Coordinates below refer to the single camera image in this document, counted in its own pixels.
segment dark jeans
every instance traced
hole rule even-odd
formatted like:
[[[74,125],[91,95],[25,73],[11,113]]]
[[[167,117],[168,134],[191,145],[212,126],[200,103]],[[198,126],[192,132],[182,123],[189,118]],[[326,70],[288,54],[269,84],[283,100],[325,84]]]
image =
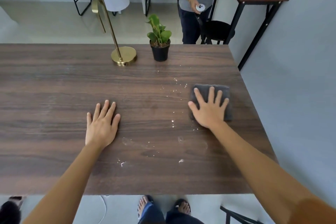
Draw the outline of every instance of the dark jeans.
[[[178,209],[175,207],[171,209],[169,212],[167,212],[167,216],[165,220],[161,209],[157,205],[151,202],[148,202],[147,205],[145,206],[144,212],[138,224],[149,224],[149,223],[152,223],[152,224],[162,224],[162,223],[204,224],[200,220],[188,214],[180,213]]]
[[[210,12],[211,6],[200,14],[200,18],[203,23],[208,20]],[[196,14],[194,12],[188,12],[180,8],[180,19],[183,32],[183,44],[196,44],[196,41],[201,34],[200,25],[196,19]]]
[[[7,201],[0,208],[0,224],[19,224],[21,212],[19,207],[11,201]]]

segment hand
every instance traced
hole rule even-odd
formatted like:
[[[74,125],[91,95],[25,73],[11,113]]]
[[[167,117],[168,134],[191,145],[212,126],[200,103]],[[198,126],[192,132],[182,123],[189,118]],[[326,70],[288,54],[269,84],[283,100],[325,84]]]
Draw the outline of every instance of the hand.
[[[199,11],[196,10],[196,6],[199,6],[199,2],[197,0],[190,0],[190,7],[194,11],[194,13],[201,14]]]
[[[219,123],[223,122],[225,108],[229,103],[229,99],[226,98],[222,106],[219,106],[221,103],[221,97],[223,92],[219,90],[217,92],[216,99],[215,98],[215,88],[210,87],[208,103],[204,102],[202,95],[198,88],[194,88],[195,96],[199,103],[199,110],[197,109],[194,102],[188,102],[188,106],[190,107],[192,114],[194,115],[197,122],[206,128],[211,128],[212,126],[216,126]]]
[[[88,112],[86,116],[87,128],[85,145],[96,144],[102,149],[113,142],[116,132],[118,130],[118,124],[120,121],[120,114],[117,114],[111,125],[112,116],[116,108],[116,103],[113,102],[111,107],[109,107],[109,101],[105,100],[103,109],[100,112],[100,104],[96,105],[96,110],[91,119],[91,114]]]

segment gold lamp base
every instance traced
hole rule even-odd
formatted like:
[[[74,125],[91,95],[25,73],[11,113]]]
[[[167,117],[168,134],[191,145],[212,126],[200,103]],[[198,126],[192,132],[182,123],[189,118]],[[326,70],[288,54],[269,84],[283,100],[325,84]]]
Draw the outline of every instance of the gold lamp base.
[[[112,60],[118,66],[127,66],[137,60],[137,51],[134,48],[123,46],[123,47],[120,47],[119,50],[120,50],[121,57],[123,59],[122,61],[119,59],[117,49],[115,49],[111,53]]]

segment white controller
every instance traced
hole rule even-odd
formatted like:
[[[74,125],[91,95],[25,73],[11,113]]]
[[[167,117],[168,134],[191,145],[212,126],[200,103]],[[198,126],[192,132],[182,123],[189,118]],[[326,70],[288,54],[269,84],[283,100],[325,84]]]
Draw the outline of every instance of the white controller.
[[[204,12],[205,11],[205,5],[203,5],[203,4],[196,5],[196,10],[199,11],[199,12]]]

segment table lamp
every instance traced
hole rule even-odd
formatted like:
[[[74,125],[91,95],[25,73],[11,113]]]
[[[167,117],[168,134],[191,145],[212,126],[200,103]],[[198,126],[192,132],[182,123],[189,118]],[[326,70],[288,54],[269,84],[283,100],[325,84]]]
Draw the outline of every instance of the table lamp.
[[[103,11],[105,17],[110,25],[112,38],[115,45],[115,50],[111,53],[112,60],[118,66],[126,66],[130,63],[134,62],[137,59],[137,52],[132,47],[120,47],[118,46],[116,36],[114,35],[113,27],[111,24],[111,20],[109,17],[108,11],[117,12],[124,10],[129,5],[129,0],[92,0],[92,11],[97,14],[101,25],[103,26],[103,30],[105,31],[104,24],[102,18],[98,11],[98,6],[101,4],[103,6]]]

